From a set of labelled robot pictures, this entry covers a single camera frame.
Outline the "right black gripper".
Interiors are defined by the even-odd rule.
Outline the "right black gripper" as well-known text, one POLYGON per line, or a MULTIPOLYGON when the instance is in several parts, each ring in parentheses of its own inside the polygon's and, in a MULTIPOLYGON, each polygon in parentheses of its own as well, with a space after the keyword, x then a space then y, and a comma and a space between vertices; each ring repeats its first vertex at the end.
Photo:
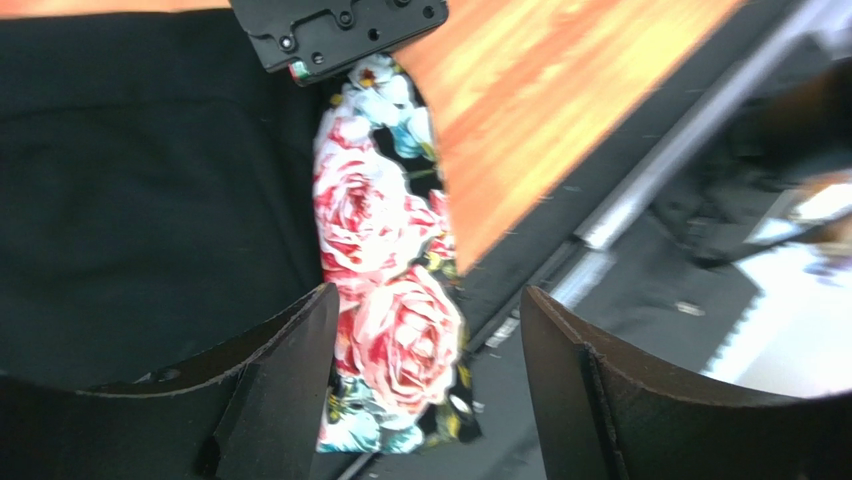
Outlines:
POLYGON ((440 28, 444 0, 232 0, 263 68, 311 84, 440 28))

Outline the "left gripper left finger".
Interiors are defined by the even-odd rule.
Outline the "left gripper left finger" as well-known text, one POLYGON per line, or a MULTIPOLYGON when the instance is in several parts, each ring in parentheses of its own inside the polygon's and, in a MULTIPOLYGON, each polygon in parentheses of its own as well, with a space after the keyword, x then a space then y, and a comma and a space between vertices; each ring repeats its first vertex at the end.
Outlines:
POLYGON ((5 479, 305 479, 334 351, 323 284, 209 350, 83 390, 1 378, 5 479))

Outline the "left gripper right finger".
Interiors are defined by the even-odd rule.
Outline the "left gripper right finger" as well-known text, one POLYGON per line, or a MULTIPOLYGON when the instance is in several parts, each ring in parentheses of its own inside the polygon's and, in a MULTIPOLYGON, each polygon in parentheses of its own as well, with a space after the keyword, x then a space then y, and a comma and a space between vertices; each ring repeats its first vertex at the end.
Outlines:
POLYGON ((550 479, 847 479, 851 397, 708 378, 587 323, 543 290, 521 334, 550 479))

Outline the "black t shirt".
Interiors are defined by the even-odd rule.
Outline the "black t shirt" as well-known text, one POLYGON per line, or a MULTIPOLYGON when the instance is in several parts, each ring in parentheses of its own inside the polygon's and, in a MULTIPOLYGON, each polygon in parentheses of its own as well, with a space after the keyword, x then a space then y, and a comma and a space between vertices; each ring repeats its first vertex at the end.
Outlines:
POLYGON ((480 437, 432 114, 378 54, 309 87, 227 10, 1 24, 1 369, 145 382, 323 282, 321 452, 480 437))

